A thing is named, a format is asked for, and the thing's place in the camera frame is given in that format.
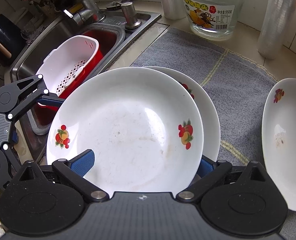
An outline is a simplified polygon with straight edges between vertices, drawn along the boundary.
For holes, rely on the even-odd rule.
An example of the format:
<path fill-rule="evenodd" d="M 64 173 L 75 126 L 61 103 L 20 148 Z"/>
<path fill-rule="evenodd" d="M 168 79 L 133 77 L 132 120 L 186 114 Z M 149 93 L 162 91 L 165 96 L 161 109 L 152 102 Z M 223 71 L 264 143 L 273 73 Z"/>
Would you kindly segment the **white plate with pepper stain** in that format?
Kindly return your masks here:
<path fill-rule="evenodd" d="M 203 121 L 203 155 L 216 162 L 220 147 L 220 123 L 215 106 L 207 92 L 192 78 L 177 70 L 158 66 L 149 66 L 149 68 L 158 70 L 174 78 L 193 97 Z"/>

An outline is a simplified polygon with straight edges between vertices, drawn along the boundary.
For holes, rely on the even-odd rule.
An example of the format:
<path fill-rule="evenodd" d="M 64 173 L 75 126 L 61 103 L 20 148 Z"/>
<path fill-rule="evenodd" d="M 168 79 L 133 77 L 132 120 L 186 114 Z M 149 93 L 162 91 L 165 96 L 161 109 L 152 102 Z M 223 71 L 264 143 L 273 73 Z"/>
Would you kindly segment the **white fruit plate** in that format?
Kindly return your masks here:
<path fill-rule="evenodd" d="M 265 168 L 296 211 L 296 79 L 286 78 L 270 90 L 262 116 Z"/>
<path fill-rule="evenodd" d="M 192 182 L 202 156 L 198 107 L 172 77 L 125 67 L 93 77 L 64 100 L 51 124 L 47 163 L 90 149 L 85 178 L 109 195 L 177 194 Z"/>

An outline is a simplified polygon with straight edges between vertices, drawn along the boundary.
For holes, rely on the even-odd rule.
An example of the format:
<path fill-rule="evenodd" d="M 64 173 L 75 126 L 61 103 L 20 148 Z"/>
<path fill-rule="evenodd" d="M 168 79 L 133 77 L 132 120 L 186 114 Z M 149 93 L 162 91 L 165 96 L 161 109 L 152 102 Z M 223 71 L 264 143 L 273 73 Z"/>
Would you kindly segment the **steel kitchen faucet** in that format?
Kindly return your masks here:
<path fill-rule="evenodd" d="M 101 22 L 106 18 L 105 14 L 99 9 L 94 0 L 81 0 L 81 3 L 84 9 L 76 12 L 74 15 L 67 9 L 63 11 L 64 14 L 72 19 L 77 25 L 81 26 L 89 21 Z"/>

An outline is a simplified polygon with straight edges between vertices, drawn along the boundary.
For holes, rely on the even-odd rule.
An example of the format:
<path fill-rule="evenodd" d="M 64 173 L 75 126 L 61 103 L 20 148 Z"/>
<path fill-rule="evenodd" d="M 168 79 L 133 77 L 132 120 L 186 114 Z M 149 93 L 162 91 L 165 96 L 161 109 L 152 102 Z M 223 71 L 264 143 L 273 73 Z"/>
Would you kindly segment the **stainless steel sink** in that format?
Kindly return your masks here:
<path fill-rule="evenodd" d="M 64 16 L 52 22 L 30 46 L 24 48 L 11 66 L 10 81 L 15 82 L 34 75 L 50 52 L 72 36 L 83 34 L 103 42 L 103 59 L 87 77 L 105 72 L 145 31 L 161 18 L 160 13 L 138 11 L 140 27 L 127 30 L 121 11 L 104 11 L 106 18 L 100 23 L 78 27 Z"/>

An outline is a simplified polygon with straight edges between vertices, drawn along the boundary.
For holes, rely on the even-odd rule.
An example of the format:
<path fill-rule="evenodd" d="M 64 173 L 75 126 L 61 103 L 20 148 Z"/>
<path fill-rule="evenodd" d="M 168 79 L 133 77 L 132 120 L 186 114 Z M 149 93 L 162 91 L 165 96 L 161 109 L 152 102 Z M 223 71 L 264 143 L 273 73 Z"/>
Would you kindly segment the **black air fryer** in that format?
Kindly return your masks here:
<path fill-rule="evenodd" d="M 0 64 L 4 67 L 11 66 L 25 45 L 21 29 L 0 14 Z"/>

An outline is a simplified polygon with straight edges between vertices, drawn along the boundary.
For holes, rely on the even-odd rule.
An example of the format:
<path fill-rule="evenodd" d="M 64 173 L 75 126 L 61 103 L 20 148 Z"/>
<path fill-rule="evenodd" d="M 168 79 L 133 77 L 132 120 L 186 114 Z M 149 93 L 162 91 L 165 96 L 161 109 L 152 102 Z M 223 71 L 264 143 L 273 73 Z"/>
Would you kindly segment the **grey blue checkered towel mat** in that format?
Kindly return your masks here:
<path fill-rule="evenodd" d="M 220 123 L 217 167 L 190 187 L 210 230 L 220 237 L 296 239 L 290 211 L 263 167 L 262 114 L 276 79 L 256 62 L 170 28 L 135 61 L 177 70 L 212 100 Z"/>

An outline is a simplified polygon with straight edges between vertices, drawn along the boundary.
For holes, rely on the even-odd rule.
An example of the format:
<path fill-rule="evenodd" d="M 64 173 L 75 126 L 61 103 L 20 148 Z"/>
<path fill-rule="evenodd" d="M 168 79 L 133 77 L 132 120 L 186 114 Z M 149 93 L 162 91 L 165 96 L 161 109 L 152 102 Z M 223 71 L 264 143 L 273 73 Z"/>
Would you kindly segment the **steel soap dispenser pump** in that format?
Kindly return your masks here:
<path fill-rule="evenodd" d="M 141 26 L 141 20 L 137 17 L 137 12 L 135 10 L 133 2 L 125 2 L 121 4 L 121 10 L 126 19 L 125 28 L 126 29 L 136 29 Z"/>

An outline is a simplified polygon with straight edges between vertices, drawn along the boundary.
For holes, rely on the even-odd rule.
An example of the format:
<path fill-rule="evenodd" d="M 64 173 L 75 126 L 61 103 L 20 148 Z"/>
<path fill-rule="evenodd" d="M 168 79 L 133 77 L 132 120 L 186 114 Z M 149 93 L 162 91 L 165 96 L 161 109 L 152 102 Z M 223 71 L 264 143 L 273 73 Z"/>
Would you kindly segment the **glass jar yellow lid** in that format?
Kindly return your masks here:
<path fill-rule="evenodd" d="M 232 37 L 244 0 L 183 0 L 190 28 L 212 41 Z"/>

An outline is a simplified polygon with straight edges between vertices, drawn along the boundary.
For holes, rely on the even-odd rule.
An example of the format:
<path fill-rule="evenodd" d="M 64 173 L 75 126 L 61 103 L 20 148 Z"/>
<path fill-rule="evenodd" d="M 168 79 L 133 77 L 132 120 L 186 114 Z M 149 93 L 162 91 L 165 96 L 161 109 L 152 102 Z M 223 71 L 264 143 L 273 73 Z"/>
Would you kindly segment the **tall plastic wrap roll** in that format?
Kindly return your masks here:
<path fill-rule="evenodd" d="M 277 57 L 296 8 L 296 0 L 268 0 L 257 42 L 258 52 L 266 59 Z"/>

